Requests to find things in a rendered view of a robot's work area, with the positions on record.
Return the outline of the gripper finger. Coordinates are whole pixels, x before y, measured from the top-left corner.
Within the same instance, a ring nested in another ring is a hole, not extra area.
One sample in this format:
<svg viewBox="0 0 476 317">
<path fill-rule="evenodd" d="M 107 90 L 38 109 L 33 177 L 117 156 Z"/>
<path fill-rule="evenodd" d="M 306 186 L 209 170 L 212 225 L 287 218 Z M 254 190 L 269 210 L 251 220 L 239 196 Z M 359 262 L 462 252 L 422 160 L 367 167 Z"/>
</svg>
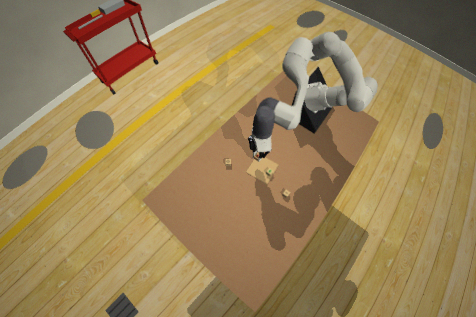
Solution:
<svg viewBox="0 0 476 317">
<path fill-rule="evenodd" d="M 264 153 L 264 152 L 259 152 L 258 162 L 260 162 L 261 158 L 265 158 L 265 156 L 266 156 L 268 153 L 270 153 L 270 151 L 265 152 L 265 153 Z M 260 159 L 260 160 L 259 160 L 259 159 Z"/>
<path fill-rule="evenodd" d="M 253 150 L 253 157 L 252 158 L 254 158 L 254 155 L 257 153 L 257 150 L 256 150 L 256 146 L 253 144 L 252 135 L 249 136 L 248 140 L 249 140 L 250 150 Z"/>
</svg>

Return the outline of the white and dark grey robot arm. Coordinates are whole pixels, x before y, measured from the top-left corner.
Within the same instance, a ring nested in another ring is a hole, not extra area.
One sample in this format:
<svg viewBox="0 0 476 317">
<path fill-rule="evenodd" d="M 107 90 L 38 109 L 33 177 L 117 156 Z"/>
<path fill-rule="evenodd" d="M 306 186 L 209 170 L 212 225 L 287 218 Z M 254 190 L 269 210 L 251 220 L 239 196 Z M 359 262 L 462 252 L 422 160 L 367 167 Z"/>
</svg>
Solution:
<svg viewBox="0 0 476 317">
<path fill-rule="evenodd" d="M 310 56 L 310 61 L 331 57 L 344 85 L 328 87 L 321 82 L 308 84 L 307 65 Z M 377 81 L 372 77 L 363 78 L 363 70 L 355 54 L 345 41 L 341 41 L 333 32 L 325 32 L 312 40 L 297 38 L 285 54 L 283 65 L 286 76 L 298 87 L 294 105 L 290 106 L 271 97 L 259 104 L 260 109 L 256 110 L 252 128 L 252 139 L 257 152 L 271 151 L 274 123 L 286 130 L 297 127 L 304 101 L 306 107 L 314 113 L 325 110 L 326 107 L 344 105 L 353 112 L 360 112 L 377 93 Z M 266 106 L 261 107 L 264 105 Z"/>
</svg>

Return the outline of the tan square mat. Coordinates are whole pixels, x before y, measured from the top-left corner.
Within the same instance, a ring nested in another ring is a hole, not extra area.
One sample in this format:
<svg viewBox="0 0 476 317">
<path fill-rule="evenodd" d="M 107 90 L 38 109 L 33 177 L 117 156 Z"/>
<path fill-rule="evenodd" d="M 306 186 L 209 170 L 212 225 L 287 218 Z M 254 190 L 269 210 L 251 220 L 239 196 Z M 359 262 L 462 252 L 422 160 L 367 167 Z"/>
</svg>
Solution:
<svg viewBox="0 0 476 317">
<path fill-rule="evenodd" d="M 249 168 L 247 169 L 246 173 L 264 182 L 265 184 L 268 184 L 277 167 L 277 163 L 267 159 L 266 157 L 264 159 L 262 158 L 260 162 L 254 159 Z M 266 174 L 266 171 L 269 168 L 274 171 L 271 176 Z"/>
</svg>

